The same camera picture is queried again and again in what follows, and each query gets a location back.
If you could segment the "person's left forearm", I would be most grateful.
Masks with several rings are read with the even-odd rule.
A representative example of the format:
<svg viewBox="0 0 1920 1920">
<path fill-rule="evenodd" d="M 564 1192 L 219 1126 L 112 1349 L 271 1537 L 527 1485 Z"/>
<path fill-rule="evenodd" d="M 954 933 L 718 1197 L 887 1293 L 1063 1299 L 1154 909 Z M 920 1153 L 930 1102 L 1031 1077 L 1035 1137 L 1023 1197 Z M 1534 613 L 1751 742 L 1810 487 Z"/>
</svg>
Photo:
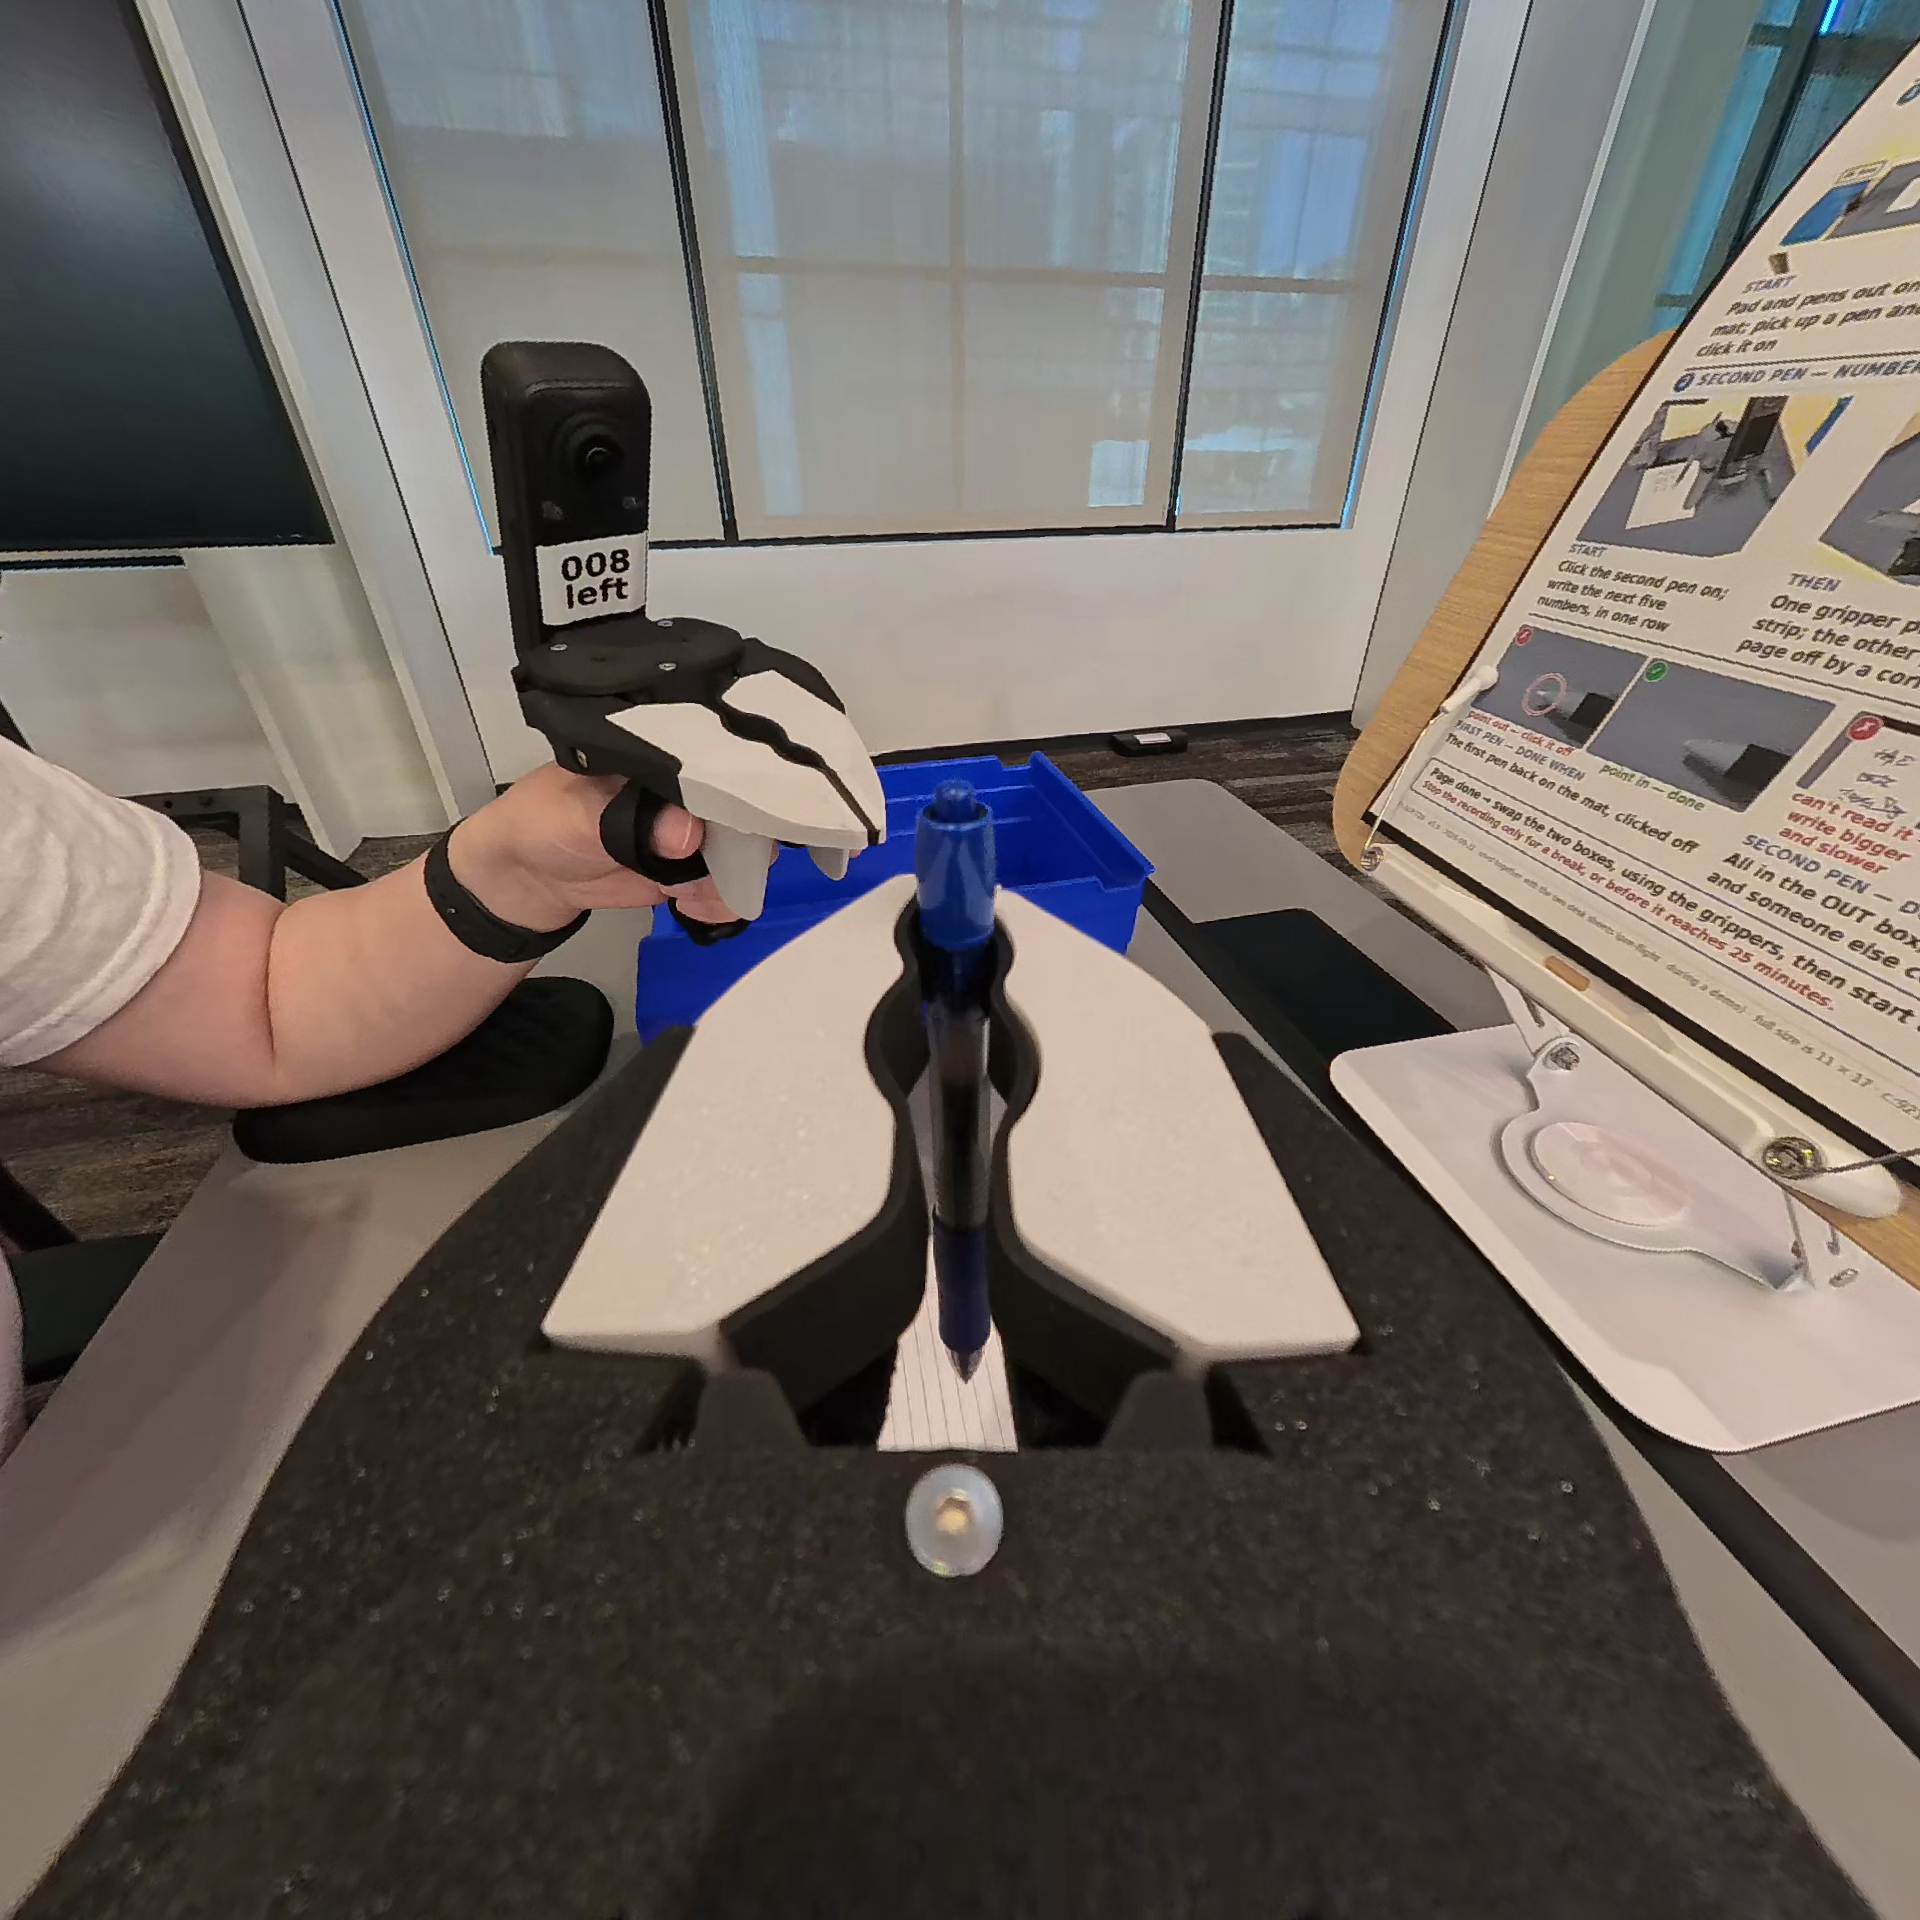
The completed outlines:
<svg viewBox="0 0 1920 1920">
<path fill-rule="evenodd" d="M 165 1097 L 282 1106 L 436 1057 L 526 970 L 455 937 L 422 856 L 292 903 L 205 870 L 178 946 L 68 1063 Z"/>
</svg>

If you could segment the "dark computer monitor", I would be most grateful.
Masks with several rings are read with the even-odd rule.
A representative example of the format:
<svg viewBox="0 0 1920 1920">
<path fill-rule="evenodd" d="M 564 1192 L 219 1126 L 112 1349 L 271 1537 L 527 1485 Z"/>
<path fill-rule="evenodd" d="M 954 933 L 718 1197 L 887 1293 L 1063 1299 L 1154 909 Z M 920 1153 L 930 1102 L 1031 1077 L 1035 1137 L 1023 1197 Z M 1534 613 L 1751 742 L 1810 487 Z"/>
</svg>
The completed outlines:
<svg viewBox="0 0 1920 1920">
<path fill-rule="evenodd" d="M 2 5 L 2 547 L 326 543 L 132 5 Z"/>
</svg>

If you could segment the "blue plastic bin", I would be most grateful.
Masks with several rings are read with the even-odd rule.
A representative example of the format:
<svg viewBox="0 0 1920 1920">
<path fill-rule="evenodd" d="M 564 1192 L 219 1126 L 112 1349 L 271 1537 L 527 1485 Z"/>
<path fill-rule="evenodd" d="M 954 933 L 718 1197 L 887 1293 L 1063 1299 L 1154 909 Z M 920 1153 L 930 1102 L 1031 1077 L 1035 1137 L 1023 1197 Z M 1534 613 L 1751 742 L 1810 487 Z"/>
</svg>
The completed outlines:
<svg viewBox="0 0 1920 1920">
<path fill-rule="evenodd" d="M 763 909 L 720 943 L 695 943 L 666 911 L 637 946 L 636 1026 L 642 1039 L 692 1023 L 734 982 L 814 922 L 880 881 L 915 870 L 915 826 L 942 778 L 966 778 L 995 816 L 996 878 L 1124 952 L 1152 864 L 1045 754 L 1008 765 L 996 757 L 888 760 L 877 768 L 887 835 L 856 854 L 840 879 L 822 874 L 805 849 L 787 847 L 770 865 Z"/>
</svg>

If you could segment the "black wristband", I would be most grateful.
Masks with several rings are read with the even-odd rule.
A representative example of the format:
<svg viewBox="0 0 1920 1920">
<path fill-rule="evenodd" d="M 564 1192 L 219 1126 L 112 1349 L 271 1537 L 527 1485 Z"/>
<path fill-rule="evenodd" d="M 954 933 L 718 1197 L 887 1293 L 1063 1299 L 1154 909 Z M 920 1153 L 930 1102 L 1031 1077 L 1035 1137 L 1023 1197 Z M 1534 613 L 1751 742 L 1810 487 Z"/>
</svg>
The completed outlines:
<svg viewBox="0 0 1920 1920">
<path fill-rule="evenodd" d="M 495 829 L 470 816 L 445 829 L 422 858 L 435 914 L 470 952 L 527 968 L 588 926 L 590 909 L 560 919 L 557 885 L 531 867 Z"/>
</svg>

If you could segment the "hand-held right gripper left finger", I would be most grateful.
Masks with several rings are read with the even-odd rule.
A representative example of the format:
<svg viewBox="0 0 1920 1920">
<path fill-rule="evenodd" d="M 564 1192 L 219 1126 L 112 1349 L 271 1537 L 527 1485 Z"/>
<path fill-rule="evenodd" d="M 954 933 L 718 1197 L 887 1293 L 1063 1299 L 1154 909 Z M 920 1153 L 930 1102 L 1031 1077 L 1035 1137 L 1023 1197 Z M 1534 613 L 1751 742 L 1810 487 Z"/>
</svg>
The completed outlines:
<svg viewBox="0 0 1920 1920">
<path fill-rule="evenodd" d="M 706 1369 L 868 1369 L 920 1307 L 915 881 L 746 973 L 675 1046 L 542 1333 Z"/>
</svg>

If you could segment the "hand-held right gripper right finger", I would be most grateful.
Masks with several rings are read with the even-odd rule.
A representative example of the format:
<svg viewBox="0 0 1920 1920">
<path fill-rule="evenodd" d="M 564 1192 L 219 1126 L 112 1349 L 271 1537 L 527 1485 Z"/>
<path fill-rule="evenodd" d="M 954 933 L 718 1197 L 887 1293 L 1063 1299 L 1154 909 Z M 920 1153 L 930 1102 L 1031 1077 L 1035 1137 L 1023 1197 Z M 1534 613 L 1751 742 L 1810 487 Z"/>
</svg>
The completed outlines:
<svg viewBox="0 0 1920 1920">
<path fill-rule="evenodd" d="M 1347 1352 L 1325 1258 L 1206 1022 L 1152 973 L 998 894 L 1039 1080 L 1013 1121 L 1020 1246 L 1170 1339 L 1178 1362 Z"/>
</svg>

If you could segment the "white stand base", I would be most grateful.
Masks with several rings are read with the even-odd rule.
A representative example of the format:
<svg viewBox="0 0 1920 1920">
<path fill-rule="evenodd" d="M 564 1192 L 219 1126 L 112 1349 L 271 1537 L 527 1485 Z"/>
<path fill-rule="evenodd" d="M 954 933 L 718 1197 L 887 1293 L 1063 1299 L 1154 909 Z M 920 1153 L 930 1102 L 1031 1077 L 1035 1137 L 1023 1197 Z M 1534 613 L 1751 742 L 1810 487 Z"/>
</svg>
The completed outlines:
<svg viewBox="0 0 1920 1920">
<path fill-rule="evenodd" d="M 1332 1088 L 1643 1423 L 1716 1454 L 1917 1400 L 1917 1296 L 1546 1014 L 1344 1051 Z"/>
</svg>

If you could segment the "instruction sheet on wooden stand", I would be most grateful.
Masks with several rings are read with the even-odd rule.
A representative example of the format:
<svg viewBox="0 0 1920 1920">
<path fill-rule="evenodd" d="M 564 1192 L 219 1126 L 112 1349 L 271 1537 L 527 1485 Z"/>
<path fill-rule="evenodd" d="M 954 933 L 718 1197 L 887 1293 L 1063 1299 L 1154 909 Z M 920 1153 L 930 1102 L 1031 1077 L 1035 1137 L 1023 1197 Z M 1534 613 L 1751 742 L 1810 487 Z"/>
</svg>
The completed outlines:
<svg viewBox="0 0 1920 1920">
<path fill-rule="evenodd" d="M 1827 1152 L 1843 1157 L 1838 1137 L 1812 1121 L 1807 1094 L 1765 1089 L 1755 1065 L 1727 1065 L 1686 1039 L 1676 1014 L 1642 1008 L 1607 984 L 1592 960 L 1567 957 L 1528 933 L 1514 903 L 1476 897 L 1418 847 L 1382 839 L 1378 824 L 1384 787 L 1408 760 L 1423 760 L 1432 738 L 1445 736 L 1471 699 L 1463 686 L 1484 642 L 1668 339 L 1671 333 L 1654 333 L 1598 371 L 1514 471 L 1336 777 L 1334 839 L 1356 867 L 1484 965 L 1499 986 L 1516 989 L 1531 1008 L 1592 1042 L 1730 1145 L 1748 1167 L 1762 1167 L 1762 1149 L 1784 1137 L 1827 1137 Z"/>
</svg>

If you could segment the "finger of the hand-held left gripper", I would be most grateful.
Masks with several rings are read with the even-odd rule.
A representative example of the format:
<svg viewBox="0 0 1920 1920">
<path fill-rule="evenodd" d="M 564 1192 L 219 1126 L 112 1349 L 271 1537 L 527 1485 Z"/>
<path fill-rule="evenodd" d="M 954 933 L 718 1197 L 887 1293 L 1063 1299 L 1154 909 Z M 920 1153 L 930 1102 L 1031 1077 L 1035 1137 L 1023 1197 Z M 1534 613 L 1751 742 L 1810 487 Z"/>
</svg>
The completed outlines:
<svg viewBox="0 0 1920 1920">
<path fill-rule="evenodd" d="M 876 760 L 840 706 L 780 669 L 734 679 L 720 694 L 720 706 L 731 731 L 748 731 L 749 721 L 763 723 L 773 731 L 767 742 L 798 754 L 802 763 L 816 763 L 861 821 L 868 840 L 887 835 Z"/>
<path fill-rule="evenodd" d="M 816 763 L 767 742 L 749 721 L 731 731 L 716 704 L 640 704 L 611 713 L 623 728 L 676 765 L 678 801 L 708 824 L 755 832 L 805 847 L 876 847 L 861 821 Z"/>
</svg>

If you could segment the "printed instruction sheet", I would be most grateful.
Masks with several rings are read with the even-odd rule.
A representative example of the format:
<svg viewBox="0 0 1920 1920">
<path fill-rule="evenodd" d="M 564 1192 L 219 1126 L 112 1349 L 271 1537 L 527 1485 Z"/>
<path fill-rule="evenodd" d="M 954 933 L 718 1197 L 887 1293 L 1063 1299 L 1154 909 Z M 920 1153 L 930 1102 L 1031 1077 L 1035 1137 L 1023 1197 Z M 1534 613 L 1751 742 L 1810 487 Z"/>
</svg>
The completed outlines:
<svg viewBox="0 0 1920 1920">
<path fill-rule="evenodd" d="M 1916 1158 L 1916 31 L 1691 297 L 1371 801 L 1378 878 L 1759 1157 Z"/>
</svg>

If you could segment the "glass window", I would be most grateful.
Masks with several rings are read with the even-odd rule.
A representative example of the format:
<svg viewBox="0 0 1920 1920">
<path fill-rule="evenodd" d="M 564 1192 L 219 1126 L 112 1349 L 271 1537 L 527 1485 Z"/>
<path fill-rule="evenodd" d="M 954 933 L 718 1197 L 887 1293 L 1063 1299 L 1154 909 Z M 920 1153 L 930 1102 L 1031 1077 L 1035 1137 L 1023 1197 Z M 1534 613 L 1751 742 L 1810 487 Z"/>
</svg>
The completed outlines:
<svg viewBox="0 0 1920 1920">
<path fill-rule="evenodd" d="M 608 344 L 660 542 L 1336 522 L 1438 1 L 339 5 L 472 505 Z"/>
</svg>

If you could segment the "blue retractable pen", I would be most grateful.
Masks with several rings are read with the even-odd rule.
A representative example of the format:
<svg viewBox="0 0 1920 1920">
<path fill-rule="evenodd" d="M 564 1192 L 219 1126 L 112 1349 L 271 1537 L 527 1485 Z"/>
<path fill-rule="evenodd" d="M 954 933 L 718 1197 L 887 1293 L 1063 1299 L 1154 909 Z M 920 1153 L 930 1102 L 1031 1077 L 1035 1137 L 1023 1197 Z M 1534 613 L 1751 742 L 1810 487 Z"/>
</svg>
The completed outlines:
<svg viewBox="0 0 1920 1920">
<path fill-rule="evenodd" d="M 927 1038 L 930 1250 L 939 1335 L 972 1381 L 991 1335 L 990 989 L 996 943 L 995 822 L 972 781 L 943 778 L 916 822 L 916 909 Z"/>
</svg>

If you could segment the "person's left hand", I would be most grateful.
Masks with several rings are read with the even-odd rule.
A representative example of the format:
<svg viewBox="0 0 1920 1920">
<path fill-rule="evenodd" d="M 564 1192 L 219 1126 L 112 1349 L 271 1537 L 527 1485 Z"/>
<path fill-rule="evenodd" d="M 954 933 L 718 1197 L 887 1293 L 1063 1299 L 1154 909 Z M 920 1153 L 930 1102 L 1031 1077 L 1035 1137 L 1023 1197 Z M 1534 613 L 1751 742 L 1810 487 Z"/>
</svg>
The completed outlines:
<svg viewBox="0 0 1920 1920">
<path fill-rule="evenodd" d="M 728 922 L 710 878 L 676 886 L 619 865 L 600 839 L 600 814 L 623 781 L 534 768 L 498 800 L 452 826 L 452 878 L 495 919 L 552 930 L 590 909 L 678 899 L 686 919 Z"/>
</svg>

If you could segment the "dark teal office chair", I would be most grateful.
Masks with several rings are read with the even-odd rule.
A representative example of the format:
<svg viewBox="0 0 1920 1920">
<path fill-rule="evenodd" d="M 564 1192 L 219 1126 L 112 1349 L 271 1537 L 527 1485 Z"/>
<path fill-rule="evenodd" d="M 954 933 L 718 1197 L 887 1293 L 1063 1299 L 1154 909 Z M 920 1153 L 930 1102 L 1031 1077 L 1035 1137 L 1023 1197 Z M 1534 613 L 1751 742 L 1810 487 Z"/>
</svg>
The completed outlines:
<svg viewBox="0 0 1920 1920">
<path fill-rule="evenodd" d="M 2 1169 L 2 1243 L 23 1319 L 23 1376 L 62 1377 L 122 1299 L 157 1233 L 80 1239 Z"/>
</svg>

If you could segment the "black metal monitor stand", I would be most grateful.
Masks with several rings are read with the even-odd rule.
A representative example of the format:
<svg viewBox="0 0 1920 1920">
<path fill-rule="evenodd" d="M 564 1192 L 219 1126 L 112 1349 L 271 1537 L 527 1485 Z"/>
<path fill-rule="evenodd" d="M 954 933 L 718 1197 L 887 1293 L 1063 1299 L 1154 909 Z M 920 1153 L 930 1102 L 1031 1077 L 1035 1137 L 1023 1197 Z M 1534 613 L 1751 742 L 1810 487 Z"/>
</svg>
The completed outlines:
<svg viewBox="0 0 1920 1920">
<path fill-rule="evenodd" d="M 319 847 L 294 822 L 290 801 L 270 783 L 213 786 L 132 794 L 134 803 L 192 826 L 224 832 L 236 843 L 240 881 L 260 894 L 285 897 L 290 874 L 326 890 L 365 881 L 347 861 Z"/>
</svg>

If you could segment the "white lined notepad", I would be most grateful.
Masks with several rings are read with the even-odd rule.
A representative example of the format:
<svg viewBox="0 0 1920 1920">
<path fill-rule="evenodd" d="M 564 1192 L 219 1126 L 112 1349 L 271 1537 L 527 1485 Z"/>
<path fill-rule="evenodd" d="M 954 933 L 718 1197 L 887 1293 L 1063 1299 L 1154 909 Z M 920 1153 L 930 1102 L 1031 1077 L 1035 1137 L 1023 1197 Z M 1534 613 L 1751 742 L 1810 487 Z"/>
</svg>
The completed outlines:
<svg viewBox="0 0 1920 1920">
<path fill-rule="evenodd" d="M 972 1377 L 959 1377 L 923 1302 L 895 1345 L 877 1451 L 1016 1451 L 1016 1421 L 995 1330 Z"/>
</svg>

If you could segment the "person's light shirt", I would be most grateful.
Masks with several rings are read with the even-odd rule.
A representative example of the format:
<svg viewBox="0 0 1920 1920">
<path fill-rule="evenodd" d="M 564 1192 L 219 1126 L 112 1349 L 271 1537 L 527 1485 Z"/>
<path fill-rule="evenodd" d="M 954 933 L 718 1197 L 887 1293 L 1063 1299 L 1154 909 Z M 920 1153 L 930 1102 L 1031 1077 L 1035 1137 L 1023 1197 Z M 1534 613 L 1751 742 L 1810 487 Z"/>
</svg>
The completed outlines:
<svg viewBox="0 0 1920 1920">
<path fill-rule="evenodd" d="M 2 742 L 2 1065 L 85 1039 L 180 946 L 200 856 L 156 811 Z"/>
</svg>

